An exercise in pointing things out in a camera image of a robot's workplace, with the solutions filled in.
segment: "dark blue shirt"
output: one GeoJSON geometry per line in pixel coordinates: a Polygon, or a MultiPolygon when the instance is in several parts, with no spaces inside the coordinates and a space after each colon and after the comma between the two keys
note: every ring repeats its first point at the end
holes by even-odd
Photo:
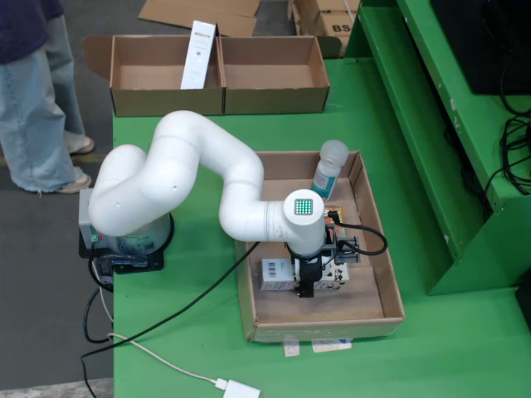
{"type": "Polygon", "coordinates": [[[0,0],[0,64],[41,48],[48,40],[46,21],[63,12],[61,0],[0,0]]]}

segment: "light blue jeans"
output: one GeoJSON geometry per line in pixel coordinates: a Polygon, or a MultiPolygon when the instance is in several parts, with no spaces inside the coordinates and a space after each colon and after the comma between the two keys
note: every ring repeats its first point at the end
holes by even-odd
{"type": "Polygon", "coordinates": [[[85,137],[65,18],[50,20],[48,30],[44,47],[0,65],[0,143],[13,182],[34,192],[56,191],[80,176],[70,153],[85,137]]]}

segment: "small white box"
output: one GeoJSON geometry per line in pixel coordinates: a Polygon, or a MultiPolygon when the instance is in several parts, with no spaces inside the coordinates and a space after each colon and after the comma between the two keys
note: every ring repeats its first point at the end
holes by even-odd
{"type": "Polygon", "coordinates": [[[200,90],[205,87],[208,62],[215,37],[216,25],[200,21],[193,22],[181,90],[200,90]]]}
{"type": "Polygon", "coordinates": [[[295,272],[290,259],[263,259],[261,290],[295,290],[295,272]]]}
{"type": "MultiPolygon", "coordinates": [[[[330,261],[323,270],[320,281],[314,282],[316,289],[339,289],[348,281],[348,264],[336,265],[330,261]]],[[[295,290],[295,267],[290,259],[263,259],[262,284],[260,290],[295,290]]]]}

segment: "cable connector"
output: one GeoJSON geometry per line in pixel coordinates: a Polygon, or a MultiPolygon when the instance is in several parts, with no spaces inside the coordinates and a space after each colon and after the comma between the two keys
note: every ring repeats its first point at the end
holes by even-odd
{"type": "Polygon", "coordinates": [[[224,390],[223,398],[259,398],[260,390],[233,380],[216,380],[216,388],[224,390]]]}

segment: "green table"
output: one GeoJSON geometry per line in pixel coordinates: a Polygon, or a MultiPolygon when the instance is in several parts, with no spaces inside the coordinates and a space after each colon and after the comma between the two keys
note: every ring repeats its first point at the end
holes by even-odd
{"type": "MultiPolygon", "coordinates": [[[[451,261],[373,60],[326,62],[332,89],[323,114],[221,116],[216,123],[255,150],[318,150],[329,138],[359,149],[372,183],[407,320],[391,337],[352,350],[286,358],[277,344],[247,342],[232,275],[181,317],[139,339],[189,371],[233,379],[267,397],[528,396],[531,335],[512,289],[427,297],[451,261]]],[[[159,118],[115,118],[114,144],[148,149],[159,118]]],[[[180,309],[235,259],[217,219],[222,180],[201,167],[173,212],[164,270],[116,276],[114,327],[131,336],[180,309]]],[[[117,398],[222,392],[135,347],[114,352],[117,398]]]]}

